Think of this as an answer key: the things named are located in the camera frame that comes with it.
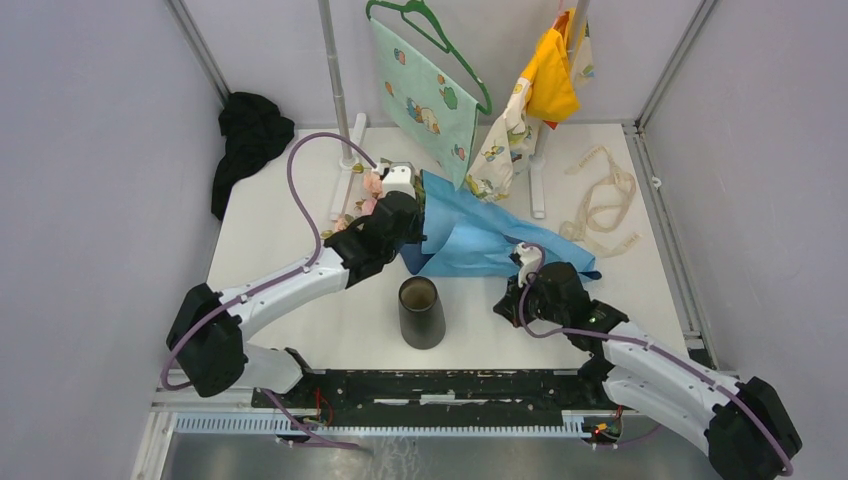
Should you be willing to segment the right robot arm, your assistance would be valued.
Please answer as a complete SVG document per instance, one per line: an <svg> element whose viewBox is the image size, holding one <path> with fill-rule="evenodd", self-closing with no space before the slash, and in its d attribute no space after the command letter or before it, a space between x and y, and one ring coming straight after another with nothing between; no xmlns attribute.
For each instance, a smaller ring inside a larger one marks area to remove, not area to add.
<svg viewBox="0 0 848 480"><path fill-rule="evenodd" d="M741 381L669 349L623 312L584 289L569 263L519 260L495 313L533 338L533 321L554 324L588 354L577 382L591 408L628 407L699 449L723 479L778 479L794 472L803 442L776 389Z"/></svg>

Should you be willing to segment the dark blue wrapping paper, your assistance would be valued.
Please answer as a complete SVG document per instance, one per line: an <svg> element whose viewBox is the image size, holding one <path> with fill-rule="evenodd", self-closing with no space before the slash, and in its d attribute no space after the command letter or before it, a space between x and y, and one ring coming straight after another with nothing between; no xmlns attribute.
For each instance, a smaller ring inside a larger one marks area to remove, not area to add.
<svg viewBox="0 0 848 480"><path fill-rule="evenodd" d="M430 260L430 255L424 254L421 244L405 244L400 249L400 256L411 275L418 275Z"/></svg>

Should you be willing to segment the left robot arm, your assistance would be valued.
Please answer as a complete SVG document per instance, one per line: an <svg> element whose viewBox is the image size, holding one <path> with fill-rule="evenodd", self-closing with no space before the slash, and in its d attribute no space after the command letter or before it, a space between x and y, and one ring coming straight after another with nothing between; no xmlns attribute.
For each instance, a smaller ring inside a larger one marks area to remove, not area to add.
<svg viewBox="0 0 848 480"><path fill-rule="evenodd" d="M371 214L288 267L223 291L198 284L185 294L166 337L168 361L179 365L187 377L183 385L202 398L240 385L270 389L288 406L302 407L314 394L302 359L293 350L257 347L250 339L299 307L381 273L402 246L422 239L415 196L392 191Z"/></svg>

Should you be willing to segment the pink flower bouquet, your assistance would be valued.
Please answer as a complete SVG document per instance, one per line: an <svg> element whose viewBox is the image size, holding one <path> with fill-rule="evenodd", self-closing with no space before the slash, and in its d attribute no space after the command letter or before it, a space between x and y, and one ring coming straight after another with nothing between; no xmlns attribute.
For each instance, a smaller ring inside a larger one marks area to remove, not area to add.
<svg viewBox="0 0 848 480"><path fill-rule="evenodd" d="M342 218L332 221L332 225L320 232L321 240L326 240L332 234L347 228L354 220L363 215L370 215L376 207L377 201L385 197L381 188L381 164L395 163L388 159L381 158L379 161L379 169L374 170L364 163L354 167L353 182L350 191L350 197L345 209L345 214ZM420 215L423 215L426 203L426 194L423 189L423 180L420 171L416 170L415 191L418 202Z"/></svg>

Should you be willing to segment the light blue wrapping paper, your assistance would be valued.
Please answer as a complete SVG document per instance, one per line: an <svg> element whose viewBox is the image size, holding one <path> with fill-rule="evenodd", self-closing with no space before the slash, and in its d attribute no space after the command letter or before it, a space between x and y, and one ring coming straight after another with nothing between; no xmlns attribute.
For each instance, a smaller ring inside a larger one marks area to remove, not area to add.
<svg viewBox="0 0 848 480"><path fill-rule="evenodd" d="M571 263L586 280L602 278L596 257L559 234L456 190L431 172L423 171L421 178L426 194L421 250L430 260L418 275L510 277L519 270L510 256L517 244L527 242L542 246L548 262Z"/></svg>

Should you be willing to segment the cream ribbon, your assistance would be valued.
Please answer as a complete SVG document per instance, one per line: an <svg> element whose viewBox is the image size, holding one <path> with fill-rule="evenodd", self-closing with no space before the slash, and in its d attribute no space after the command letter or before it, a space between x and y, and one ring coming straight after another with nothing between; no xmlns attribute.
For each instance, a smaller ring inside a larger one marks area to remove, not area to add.
<svg viewBox="0 0 848 480"><path fill-rule="evenodd" d="M565 173L576 175L589 164L603 158L608 173L592 184L582 196L573 220L565 220L559 235L574 243L582 243L596 257L612 258L624 255L641 239L641 234L631 232L614 246L598 242L592 234L611 234L626 219L638 187L633 174L618 165L611 151L603 145L590 148L576 165Z"/></svg>

